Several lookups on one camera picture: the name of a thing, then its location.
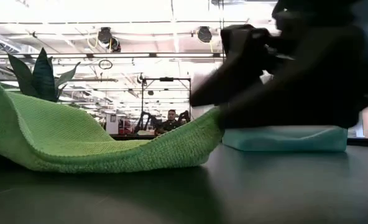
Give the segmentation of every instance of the man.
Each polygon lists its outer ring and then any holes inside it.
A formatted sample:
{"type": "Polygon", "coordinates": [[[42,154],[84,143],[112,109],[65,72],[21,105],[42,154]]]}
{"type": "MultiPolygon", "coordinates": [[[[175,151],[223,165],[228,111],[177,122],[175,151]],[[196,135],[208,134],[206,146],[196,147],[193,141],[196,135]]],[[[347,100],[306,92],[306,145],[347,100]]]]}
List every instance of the man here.
{"type": "Polygon", "coordinates": [[[166,133],[175,128],[178,128],[181,124],[179,124],[176,120],[176,111],[169,110],[167,113],[167,121],[162,123],[163,132],[166,133]]]}

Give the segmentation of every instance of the table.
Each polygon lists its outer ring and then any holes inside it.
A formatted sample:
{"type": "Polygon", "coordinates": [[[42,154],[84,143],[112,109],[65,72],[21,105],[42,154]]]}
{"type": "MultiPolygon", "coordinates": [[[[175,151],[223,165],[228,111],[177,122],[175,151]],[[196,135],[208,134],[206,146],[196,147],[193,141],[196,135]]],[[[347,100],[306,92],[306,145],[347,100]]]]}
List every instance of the table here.
{"type": "Polygon", "coordinates": [[[368,147],[254,153],[200,167],[36,173],[0,158],[0,223],[368,223],[368,147]]]}

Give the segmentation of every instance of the ceiling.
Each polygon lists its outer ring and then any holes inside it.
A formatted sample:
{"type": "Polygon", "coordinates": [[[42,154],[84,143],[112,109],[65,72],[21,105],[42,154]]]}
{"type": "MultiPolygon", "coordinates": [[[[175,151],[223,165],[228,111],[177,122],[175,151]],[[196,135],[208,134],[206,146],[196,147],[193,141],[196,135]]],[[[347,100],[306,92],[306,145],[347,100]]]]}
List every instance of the ceiling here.
{"type": "MultiPolygon", "coordinates": [[[[224,4],[222,0],[0,0],[0,40],[19,49],[20,54],[36,54],[43,47],[48,54],[57,55],[53,60],[56,76],[81,62],[74,82],[69,83],[60,98],[61,103],[74,102],[99,116],[117,113],[135,119],[142,105],[141,84],[137,81],[140,75],[195,80],[195,76],[209,74],[223,61],[216,54],[222,52],[219,31],[232,24],[250,23],[276,33],[271,19],[274,6],[275,1],[246,0],[226,0],[224,4]],[[197,38],[199,26],[210,28],[209,44],[197,38]],[[121,55],[127,57],[86,57],[110,54],[96,40],[102,27],[111,28],[121,45],[121,55]],[[174,54],[137,57],[144,52],[174,54]],[[192,53],[205,55],[195,58],[192,53]],[[77,54],[77,58],[66,54],[77,54]],[[112,63],[112,68],[101,68],[106,66],[105,61],[99,65],[104,59],[112,63]]],[[[0,81],[14,79],[6,66],[8,61],[1,57],[0,81]]],[[[9,91],[17,91],[16,82],[4,83],[11,86],[9,91]]],[[[164,117],[169,109],[179,113],[189,109],[188,81],[147,84],[144,111],[164,117]]]]}

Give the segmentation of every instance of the snake plant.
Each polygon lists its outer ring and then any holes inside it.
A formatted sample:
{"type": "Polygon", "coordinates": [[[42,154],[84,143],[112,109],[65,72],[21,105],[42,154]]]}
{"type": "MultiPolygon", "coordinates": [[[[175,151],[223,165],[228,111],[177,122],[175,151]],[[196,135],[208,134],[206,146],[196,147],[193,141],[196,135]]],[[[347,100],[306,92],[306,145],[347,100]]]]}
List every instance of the snake plant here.
{"type": "Polygon", "coordinates": [[[53,74],[53,58],[47,58],[45,49],[42,48],[35,62],[34,71],[31,72],[29,67],[17,57],[8,54],[12,67],[12,72],[16,75],[18,85],[22,94],[33,96],[43,100],[57,102],[62,90],[76,73],[76,68],[80,64],[78,62],[74,69],[60,75],[59,79],[55,79],[53,74]]]}

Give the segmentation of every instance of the workbench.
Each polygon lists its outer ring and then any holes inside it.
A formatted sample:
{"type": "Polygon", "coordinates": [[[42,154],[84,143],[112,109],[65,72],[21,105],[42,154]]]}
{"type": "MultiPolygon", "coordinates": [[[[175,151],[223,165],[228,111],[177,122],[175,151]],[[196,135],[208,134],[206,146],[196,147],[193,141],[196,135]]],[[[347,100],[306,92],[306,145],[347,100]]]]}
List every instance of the workbench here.
{"type": "Polygon", "coordinates": [[[199,167],[53,174],[0,157],[0,224],[368,223],[368,147],[254,153],[199,167]]]}

